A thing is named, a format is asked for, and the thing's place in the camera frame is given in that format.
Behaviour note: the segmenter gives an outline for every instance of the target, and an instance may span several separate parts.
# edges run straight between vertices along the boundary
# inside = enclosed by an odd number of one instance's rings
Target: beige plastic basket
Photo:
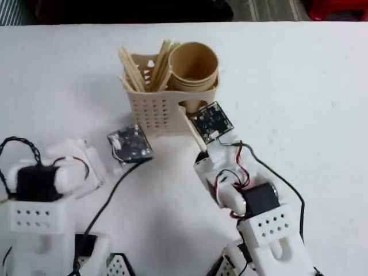
[[[157,55],[132,55],[146,83],[150,81],[153,70],[153,66],[149,66],[149,64],[152,64],[156,57]],[[126,75],[124,78],[128,83],[131,83]],[[199,93],[169,91],[170,84],[168,84],[166,91],[160,92],[127,91],[135,121],[149,136],[190,133],[195,135],[193,127],[186,117],[185,108],[180,103],[183,101],[203,101],[204,104],[211,104],[214,101],[218,82],[217,79],[212,89]]]

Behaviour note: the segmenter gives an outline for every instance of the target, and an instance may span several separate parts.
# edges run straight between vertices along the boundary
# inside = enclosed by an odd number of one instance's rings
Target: paper cup
[[[183,83],[202,83],[217,75],[219,60],[207,45],[198,42],[178,46],[168,57],[174,78]]]
[[[171,85],[187,92],[203,92],[210,89],[217,78],[219,60],[207,45],[198,42],[178,46],[168,57],[171,67]],[[187,101],[189,113],[197,111],[200,101]]]

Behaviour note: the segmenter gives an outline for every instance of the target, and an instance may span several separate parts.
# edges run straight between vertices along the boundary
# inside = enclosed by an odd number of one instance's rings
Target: circuit board
[[[217,102],[200,109],[190,121],[206,144],[234,128]]]
[[[108,135],[113,157],[123,163],[137,163],[153,158],[153,151],[139,125],[131,125]]]

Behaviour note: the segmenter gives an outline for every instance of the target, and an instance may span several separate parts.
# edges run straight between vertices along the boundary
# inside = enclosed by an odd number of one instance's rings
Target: white table
[[[42,150],[79,135],[98,145],[109,164],[105,136],[130,114],[117,80],[118,48],[155,53],[165,38],[202,41],[219,56],[216,98],[238,133],[304,195],[305,242],[314,264],[326,276],[363,276],[367,30],[367,23],[337,22],[0,28],[0,138],[25,136]],[[122,183],[94,230],[111,235],[137,275],[205,275],[238,237],[235,221],[197,178],[191,137],[151,142],[155,159]],[[1,168],[28,156],[26,147],[10,145]],[[78,230],[111,187],[78,202]],[[3,253],[10,234],[5,206],[0,210]]]

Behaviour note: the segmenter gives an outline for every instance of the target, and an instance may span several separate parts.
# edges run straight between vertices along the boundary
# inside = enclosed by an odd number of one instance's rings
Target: robotic arm
[[[243,275],[248,265],[259,276],[322,275],[304,246],[302,223],[286,202],[287,185],[297,193],[294,187],[238,141],[217,103],[200,110],[191,122],[207,145],[194,169],[219,207],[229,208],[237,219],[241,239],[224,250],[235,275]],[[240,159],[243,148],[248,151]],[[213,275],[223,272],[218,267]]]

